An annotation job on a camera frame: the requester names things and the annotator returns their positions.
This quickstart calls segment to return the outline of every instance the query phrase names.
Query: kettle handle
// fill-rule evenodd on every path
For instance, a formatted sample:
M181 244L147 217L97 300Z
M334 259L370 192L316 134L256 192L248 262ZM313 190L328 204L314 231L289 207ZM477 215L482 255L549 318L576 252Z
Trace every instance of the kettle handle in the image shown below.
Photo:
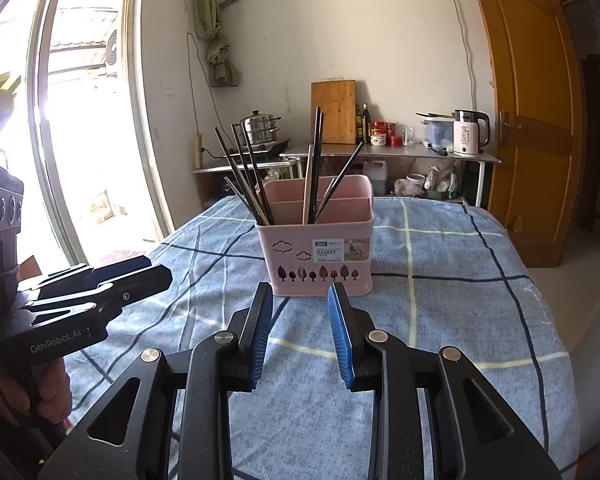
M487 136L484 139L484 142L478 141L478 146L483 147L486 146L491 140L491 124L489 122L489 116L487 114L483 112L476 112L475 115L477 117L477 120L482 119L484 121L484 126L486 127Z

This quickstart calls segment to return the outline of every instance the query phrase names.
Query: green curtain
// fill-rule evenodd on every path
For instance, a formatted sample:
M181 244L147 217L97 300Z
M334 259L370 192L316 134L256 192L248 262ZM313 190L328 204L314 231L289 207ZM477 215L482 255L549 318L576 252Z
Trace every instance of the green curtain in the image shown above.
M193 0L193 24L196 35L207 42L211 86L238 86L240 73L229 61L229 41L222 34L218 0Z

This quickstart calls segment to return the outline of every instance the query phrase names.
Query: cutting board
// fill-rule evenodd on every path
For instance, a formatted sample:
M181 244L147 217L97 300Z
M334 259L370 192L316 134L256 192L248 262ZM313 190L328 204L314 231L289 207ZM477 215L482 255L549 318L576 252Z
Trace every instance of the cutting board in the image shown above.
M315 108L324 113L322 142L356 143L356 82L323 81L311 83L311 125L315 124Z

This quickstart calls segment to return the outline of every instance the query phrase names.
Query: electric kettle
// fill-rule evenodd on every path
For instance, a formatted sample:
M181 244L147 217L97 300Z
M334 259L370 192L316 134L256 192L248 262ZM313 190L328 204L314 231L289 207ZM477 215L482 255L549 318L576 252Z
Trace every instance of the electric kettle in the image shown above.
M491 139L489 116L483 112L471 110L456 110L454 112L454 154L460 156L476 156L479 149L486 146ZM478 120L483 120L486 138L480 142L480 126Z

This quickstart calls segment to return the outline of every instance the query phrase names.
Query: silver pivot bolt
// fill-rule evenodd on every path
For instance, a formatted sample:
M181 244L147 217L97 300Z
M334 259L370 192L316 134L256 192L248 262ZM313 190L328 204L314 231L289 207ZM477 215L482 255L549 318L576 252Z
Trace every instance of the silver pivot bolt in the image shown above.
M387 339L389 339L389 336L382 330L372 330L369 332L369 341L373 341L374 343L384 343Z
M153 363L158 357L160 357L160 351L157 348L147 348L140 354L140 358L145 363Z
M227 330L222 330L222 332L218 332L214 336L214 339L216 340L216 343L219 343L221 345L225 345L225 344L230 343L231 341L234 340L234 333L233 332L229 332Z
M449 361L459 361L462 354L455 346L448 346L442 351L442 357Z

